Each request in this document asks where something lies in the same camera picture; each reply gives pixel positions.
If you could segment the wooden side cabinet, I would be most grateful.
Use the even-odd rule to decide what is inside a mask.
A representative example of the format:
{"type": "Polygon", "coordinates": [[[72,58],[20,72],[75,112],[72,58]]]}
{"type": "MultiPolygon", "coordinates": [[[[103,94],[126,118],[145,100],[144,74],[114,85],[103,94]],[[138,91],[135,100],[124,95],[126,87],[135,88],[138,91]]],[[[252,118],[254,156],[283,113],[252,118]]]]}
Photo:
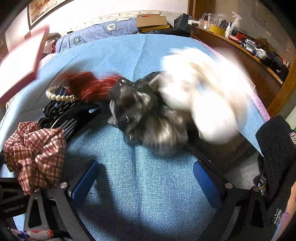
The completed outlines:
{"type": "Polygon", "coordinates": [[[295,63],[283,82],[260,60],[233,41],[208,30],[192,27],[191,37],[205,43],[225,58],[235,58],[249,74],[257,94],[270,116],[276,116],[284,108],[295,91],[295,63]]]}

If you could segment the red polka dot scrunchie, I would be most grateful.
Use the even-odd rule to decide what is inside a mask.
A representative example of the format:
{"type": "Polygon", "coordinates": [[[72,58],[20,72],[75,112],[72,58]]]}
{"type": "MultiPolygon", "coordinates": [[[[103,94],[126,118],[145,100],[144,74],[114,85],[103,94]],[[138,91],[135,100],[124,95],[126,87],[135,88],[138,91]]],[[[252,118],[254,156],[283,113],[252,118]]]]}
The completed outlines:
{"type": "Polygon", "coordinates": [[[68,86],[66,93],[74,95],[81,102],[109,102],[108,91],[122,78],[118,74],[97,78],[92,72],[65,71],[55,79],[56,84],[68,86]]]}

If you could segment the blue bed blanket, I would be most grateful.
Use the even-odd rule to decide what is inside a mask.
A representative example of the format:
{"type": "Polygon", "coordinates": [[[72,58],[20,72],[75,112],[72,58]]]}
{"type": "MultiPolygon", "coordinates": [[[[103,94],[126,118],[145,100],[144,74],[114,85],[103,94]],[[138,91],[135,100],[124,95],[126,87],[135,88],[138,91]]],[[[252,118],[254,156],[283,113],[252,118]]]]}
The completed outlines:
{"type": "MultiPolygon", "coordinates": [[[[73,47],[53,56],[36,80],[16,94],[1,121],[4,142],[20,122],[37,121],[48,103],[45,91],[55,75],[68,70],[97,76],[119,73],[135,81],[158,71],[173,48],[200,42],[172,35],[126,35],[73,47]]],[[[62,179],[70,180],[90,160],[100,172],[78,214],[96,240],[196,240],[216,214],[193,174],[196,158],[187,151],[161,158],[129,146],[107,123],[108,108],[68,145],[62,179]]]]}

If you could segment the red cardboard box tray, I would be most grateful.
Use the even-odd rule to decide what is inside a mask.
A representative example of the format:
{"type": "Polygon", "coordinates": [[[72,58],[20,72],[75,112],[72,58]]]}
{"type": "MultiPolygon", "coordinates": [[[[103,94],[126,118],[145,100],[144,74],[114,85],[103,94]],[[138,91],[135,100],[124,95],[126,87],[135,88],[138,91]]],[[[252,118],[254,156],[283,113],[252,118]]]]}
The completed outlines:
{"type": "Polygon", "coordinates": [[[49,27],[44,26],[16,46],[1,62],[1,104],[36,79],[49,27]]]}

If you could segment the yellow round tin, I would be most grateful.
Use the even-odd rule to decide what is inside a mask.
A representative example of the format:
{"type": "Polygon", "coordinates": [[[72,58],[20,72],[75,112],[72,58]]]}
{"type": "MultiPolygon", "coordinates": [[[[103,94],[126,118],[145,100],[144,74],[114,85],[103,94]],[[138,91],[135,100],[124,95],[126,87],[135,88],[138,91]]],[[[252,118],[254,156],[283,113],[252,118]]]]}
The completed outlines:
{"type": "Polygon", "coordinates": [[[210,25],[209,31],[223,37],[225,36],[225,29],[217,27],[215,25],[210,25]]]}

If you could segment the brown cardboard box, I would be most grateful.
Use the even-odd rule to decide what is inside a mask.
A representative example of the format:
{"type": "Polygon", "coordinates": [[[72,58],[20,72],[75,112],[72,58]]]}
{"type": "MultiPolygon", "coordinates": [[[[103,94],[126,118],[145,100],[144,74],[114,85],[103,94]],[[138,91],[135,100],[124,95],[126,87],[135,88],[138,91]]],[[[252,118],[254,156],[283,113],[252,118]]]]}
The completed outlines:
{"type": "Polygon", "coordinates": [[[166,25],[168,23],[166,16],[162,15],[143,15],[137,17],[135,20],[137,28],[139,29],[145,27],[166,25]]]}

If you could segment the white cherry print scrunchie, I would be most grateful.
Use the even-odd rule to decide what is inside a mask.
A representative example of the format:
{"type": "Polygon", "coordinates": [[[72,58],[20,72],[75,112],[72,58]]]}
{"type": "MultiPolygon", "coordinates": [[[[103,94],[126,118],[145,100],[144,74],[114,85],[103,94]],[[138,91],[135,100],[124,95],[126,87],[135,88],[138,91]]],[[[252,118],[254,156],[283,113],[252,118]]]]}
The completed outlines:
{"type": "Polygon", "coordinates": [[[246,123],[249,80],[224,57],[198,48],[171,49],[161,58],[158,91],[168,107],[185,111],[205,142],[230,142],[246,123]]]}

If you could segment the red white plaid scrunchie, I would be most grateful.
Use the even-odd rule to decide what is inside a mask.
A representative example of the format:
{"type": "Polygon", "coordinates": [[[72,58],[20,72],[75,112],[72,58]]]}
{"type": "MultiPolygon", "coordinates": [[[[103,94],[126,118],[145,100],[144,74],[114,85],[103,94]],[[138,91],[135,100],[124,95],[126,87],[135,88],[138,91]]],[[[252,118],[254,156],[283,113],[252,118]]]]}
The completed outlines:
{"type": "Polygon", "coordinates": [[[4,162],[25,195],[58,185],[65,152],[64,130],[41,128],[36,121],[20,122],[3,145],[4,162]]]}

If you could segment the white spray bottle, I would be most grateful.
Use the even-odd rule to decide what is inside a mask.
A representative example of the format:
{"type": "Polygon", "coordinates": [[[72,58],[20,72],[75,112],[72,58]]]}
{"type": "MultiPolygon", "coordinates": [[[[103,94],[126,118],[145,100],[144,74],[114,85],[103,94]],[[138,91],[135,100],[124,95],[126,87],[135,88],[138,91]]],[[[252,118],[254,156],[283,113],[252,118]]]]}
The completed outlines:
{"type": "Polygon", "coordinates": [[[236,12],[232,12],[233,13],[233,18],[234,18],[234,22],[232,24],[233,29],[239,30],[240,28],[240,20],[242,20],[241,16],[238,15],[236,12]]]}

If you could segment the black plastic hair clip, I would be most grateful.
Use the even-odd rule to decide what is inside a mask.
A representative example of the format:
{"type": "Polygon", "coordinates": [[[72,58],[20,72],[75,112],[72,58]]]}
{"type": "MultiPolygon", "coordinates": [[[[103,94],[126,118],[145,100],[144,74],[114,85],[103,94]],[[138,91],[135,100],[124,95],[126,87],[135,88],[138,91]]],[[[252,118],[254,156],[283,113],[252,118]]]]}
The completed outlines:
{"type": "Polygon", "coordinates": [[[90,121],[101,113],[100,105],[83,103],[78,99],[51,100],[44,108],[44,117],[39,119],[41,128],[62,128],[66,142],[78,134],[90,121]]]}

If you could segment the grey black organza scrunchie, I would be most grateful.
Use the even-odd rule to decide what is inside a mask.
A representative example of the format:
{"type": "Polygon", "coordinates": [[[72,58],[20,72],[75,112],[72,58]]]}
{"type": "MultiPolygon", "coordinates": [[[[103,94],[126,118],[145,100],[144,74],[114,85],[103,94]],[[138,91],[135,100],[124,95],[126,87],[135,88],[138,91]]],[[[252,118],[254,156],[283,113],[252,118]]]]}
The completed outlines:
{"type": "Polygon", "coordinates": [[[163,77],[152,72],[136,82],[123,77],[108,91],[111,117],[129,145],[142,145],[155,155],[168,157],[188,141],[185,115],[170,109],[158,91],[163,77]]]}

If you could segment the framed horse painting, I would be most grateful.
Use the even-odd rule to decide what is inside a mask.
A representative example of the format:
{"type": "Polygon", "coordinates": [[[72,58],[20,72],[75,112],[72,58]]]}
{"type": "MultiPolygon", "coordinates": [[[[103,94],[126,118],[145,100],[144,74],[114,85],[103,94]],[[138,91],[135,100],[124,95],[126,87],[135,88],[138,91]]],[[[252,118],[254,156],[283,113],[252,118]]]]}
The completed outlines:
{"type": "Polygon", "coordinates": [[[51,13],[73,0],[33,0],[27,6],[27,17],[29,30],[32,30],[38,23],[51,13]]]}

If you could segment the blue plaid folded quilt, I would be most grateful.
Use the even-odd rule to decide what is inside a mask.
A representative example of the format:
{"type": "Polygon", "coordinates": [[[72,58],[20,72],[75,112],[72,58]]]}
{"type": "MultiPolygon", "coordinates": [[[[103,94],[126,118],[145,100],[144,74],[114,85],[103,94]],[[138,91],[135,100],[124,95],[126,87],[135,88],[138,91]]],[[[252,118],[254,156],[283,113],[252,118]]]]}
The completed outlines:
{"type": "Polygon", "coordinates": [[[59,38],[55,45],[55,52],[60,53],[85,43],[109,37],[130,35],[134,32],[137,32],[136,18],[95,24],[59,38]]]}

